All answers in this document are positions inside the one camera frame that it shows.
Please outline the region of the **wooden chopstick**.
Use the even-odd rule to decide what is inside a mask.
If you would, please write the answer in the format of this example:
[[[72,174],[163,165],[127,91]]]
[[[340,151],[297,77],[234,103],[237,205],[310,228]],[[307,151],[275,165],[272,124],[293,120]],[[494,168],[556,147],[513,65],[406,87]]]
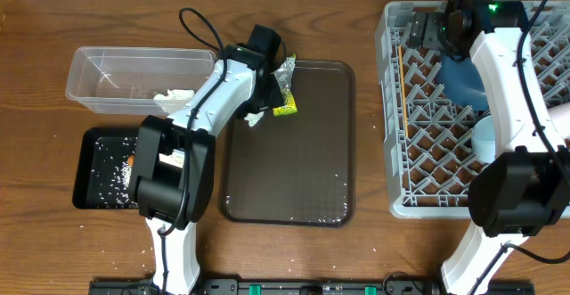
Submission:
[[[403,114],[403,131],[405,138],[409,137],[408,131],[408,115],[407,115],[407,104],[406,104],[406,93],[405,93],[405,83],[404,83],[404,73],[403,73],[403,49],[402,46],[399,45],[398,48],[398,71],[399,71],[399,79],[400,79],[400,93],[401,93],[401,102],[402,102],[402,114]]]

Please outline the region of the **white paper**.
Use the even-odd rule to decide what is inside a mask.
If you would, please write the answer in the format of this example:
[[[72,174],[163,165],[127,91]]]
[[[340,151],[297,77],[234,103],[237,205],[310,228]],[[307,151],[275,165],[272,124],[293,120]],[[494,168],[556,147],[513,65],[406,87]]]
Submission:
[[[193,96],[195,92],[193,90],[183,90],[174,89],[167,90],[167,94],[156,94],[153,97],[153,101],[166,113],[172,113],[176,111],[175,101],[181,101],[182,103],[187,103]],[[264,112],[248,113],[244,119],[248,122],[250,127],[253,127],[263,116]]]

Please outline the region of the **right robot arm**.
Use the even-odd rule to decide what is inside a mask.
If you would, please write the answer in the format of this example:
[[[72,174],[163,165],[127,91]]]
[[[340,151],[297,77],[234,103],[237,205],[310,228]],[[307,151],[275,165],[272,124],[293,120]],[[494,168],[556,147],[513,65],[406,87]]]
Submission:
[[[440,268],[440,294],[484,294],[513,251],[569,202],[569,150],[553,123],[533,66],[535,17],[519,0],[447,0],[414,16],[411,46],[471,61],[482,80],[495,160],[468,188],[468,230]]]

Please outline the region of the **blue plastic plate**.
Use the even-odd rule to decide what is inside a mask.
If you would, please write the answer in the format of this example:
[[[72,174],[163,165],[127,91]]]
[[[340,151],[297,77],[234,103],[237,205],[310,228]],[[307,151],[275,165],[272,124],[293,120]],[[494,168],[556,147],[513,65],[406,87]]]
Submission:
[[[440,63],[436,82],[444,86],[444,95],[459,106],[470,105],[474,111],[486,111],[489,105],[485,88],[471,59],[454,61],[443,56]]]

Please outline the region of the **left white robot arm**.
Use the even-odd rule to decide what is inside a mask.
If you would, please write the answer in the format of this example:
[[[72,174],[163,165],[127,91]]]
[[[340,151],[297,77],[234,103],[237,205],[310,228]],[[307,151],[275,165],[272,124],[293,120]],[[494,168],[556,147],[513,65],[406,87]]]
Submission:
[[[281,36],[256,25],[246,43],[226,46],[214,71],[178,111],[139,127],[128,196],[152,233],[156,272],[150,294],[189,294],[200,277],[196,224],[214,183],[216,139],[232,117],[279,107],[273,71]]]

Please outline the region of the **light blue bowl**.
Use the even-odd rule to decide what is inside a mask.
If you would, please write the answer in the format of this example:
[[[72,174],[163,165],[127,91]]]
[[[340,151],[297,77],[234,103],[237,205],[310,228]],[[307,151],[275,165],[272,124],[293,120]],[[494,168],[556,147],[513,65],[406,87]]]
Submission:
[[[490,164],[495,160],[495,133],[491,116],[482,118],[473,126],[471,146],[479,162]]]

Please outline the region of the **foil snack wrapper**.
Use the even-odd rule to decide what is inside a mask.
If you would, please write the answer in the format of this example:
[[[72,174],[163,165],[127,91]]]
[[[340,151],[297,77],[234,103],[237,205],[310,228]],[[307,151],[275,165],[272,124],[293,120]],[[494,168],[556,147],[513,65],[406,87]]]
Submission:
[[[283,105],[273,108],[275,117],[297,113],[297,105],[291,90],[292,77],[296,67],[296,55],[286,57],[283,64],[273,72],[280,87]]]

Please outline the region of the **pile of white rice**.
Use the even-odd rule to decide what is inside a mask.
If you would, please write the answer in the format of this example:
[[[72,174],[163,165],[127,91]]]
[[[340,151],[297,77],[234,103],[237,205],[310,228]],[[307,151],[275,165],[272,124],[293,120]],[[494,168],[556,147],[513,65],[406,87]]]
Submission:
[[[95,209],[136,209],[127,188],[132,167],[127,164],[134,155],[135,137],[101,137],[95,142],[88,185],[88,203]]]

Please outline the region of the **white cup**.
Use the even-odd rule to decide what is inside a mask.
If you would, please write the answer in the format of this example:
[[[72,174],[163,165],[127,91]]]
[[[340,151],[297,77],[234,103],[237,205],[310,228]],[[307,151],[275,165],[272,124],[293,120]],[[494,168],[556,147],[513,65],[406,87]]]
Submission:
[[[570,138],[570,103],[549,108],[548,112],[558,133],[568,140]]]

